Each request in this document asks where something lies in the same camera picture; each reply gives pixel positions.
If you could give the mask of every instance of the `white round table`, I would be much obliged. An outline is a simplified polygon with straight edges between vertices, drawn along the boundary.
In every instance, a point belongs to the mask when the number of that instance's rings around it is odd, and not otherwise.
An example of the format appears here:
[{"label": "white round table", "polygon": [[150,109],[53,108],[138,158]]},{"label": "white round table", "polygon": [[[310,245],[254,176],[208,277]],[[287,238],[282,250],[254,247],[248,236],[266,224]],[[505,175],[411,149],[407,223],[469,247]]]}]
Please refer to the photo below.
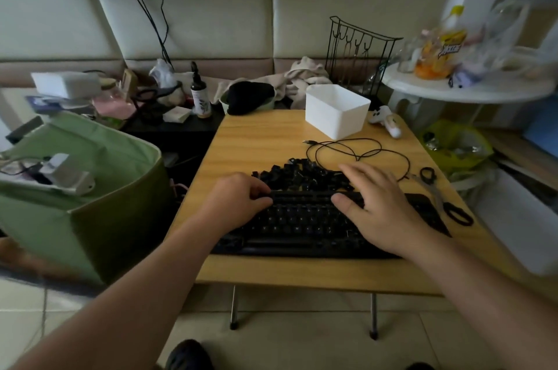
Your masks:
[{"label": "white round table", "polygon": [[471,117],[475,120],[482,105],[523,103],[539,100],[554,92],[556,82],[552,78],[527,80],[522,78],[487,77],[469,88],[450,88],[447,79],[424,80],[412,73],[397,71],[397,63],[384,72],[382,83],[393,89],[388,106],[397,113],[403,100],[409,106],[402,117],[417,131],[437,120],[445,102],[473,103],[480,105]]}]

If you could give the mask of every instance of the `shoe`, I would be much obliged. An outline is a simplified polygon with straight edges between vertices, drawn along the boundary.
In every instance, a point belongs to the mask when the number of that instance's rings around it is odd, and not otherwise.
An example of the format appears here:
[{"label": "shoe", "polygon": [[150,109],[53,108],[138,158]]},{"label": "shoe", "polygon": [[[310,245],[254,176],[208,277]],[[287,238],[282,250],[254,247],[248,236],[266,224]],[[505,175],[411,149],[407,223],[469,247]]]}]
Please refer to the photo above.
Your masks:
[{"label": "shoe", "polygon": [[434,367],[426,363],[414,363],[411,364],[406,370],[435,370]]},{"label": "shoe", "polygon": [[215,370],[204,347],[194,339],[183,340],[172,350],[164,370]]}]

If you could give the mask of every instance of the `green storage bin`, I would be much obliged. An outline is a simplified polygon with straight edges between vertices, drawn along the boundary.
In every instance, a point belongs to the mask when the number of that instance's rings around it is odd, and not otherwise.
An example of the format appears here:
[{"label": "green storage bin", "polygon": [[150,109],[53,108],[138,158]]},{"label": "green storage bin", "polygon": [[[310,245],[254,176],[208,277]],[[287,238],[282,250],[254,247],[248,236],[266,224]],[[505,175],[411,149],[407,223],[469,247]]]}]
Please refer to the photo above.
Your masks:
[{"label": "green storage bin", "polygon": [[160,150],[77,114],[62,112],[4,157],[73,156],[95,178],[82,197],[0,183],[0,227],[26,251],[111,283],[152,250],[172,191]]},{"label": "green storage bin", "polygon": [[[434,151],[426,147],[424,135],[428,132],[434,134],[440,143],[440,150]],[[488,140],[475,128],[445,119],[438,120],[422,131],[418,139],[446,175],[470,170],[494,154],[494,150],[492,150]],[[453,152],[454,149],[464,146],[478,146],[481,148],[481,152],[474,155],[468,154],[465,157],[459,157]]]}]

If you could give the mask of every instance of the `green bowl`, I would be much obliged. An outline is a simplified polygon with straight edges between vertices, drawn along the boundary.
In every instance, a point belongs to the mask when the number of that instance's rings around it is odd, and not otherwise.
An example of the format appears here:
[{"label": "green bowl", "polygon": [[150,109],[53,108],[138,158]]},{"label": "green bowl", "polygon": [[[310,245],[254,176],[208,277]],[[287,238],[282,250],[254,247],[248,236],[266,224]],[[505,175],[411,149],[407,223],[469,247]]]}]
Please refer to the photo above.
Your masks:
[{"label": "green bowl", "polygon": [[[225,112],[225,114],[229,114],[228,110],[229,110],[229,104],[228,104],[228,94],[229,92],[225,92],[223,93],[223,95],[221,96],[221,98],[219,99],[219,101],[221,102],[221,104],[223,105],[223,111]],[[259,106],[256,110],[273,110],[275,108],[275,96],[274,97],[270,97],[268,98],[264,104],[262,104],[261,106]]]}]

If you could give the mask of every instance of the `space bar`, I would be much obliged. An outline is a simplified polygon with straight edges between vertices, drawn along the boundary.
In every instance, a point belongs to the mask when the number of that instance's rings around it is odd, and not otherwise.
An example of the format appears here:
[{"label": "space bar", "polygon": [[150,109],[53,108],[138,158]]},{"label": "space bar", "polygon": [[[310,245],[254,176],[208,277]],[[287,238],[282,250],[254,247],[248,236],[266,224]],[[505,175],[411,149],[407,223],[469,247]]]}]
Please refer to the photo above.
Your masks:
[{"label": "space bar", "polygon": [[312,247],[315,241],[310,238],[248,238],[244,241],[246,247]]}]

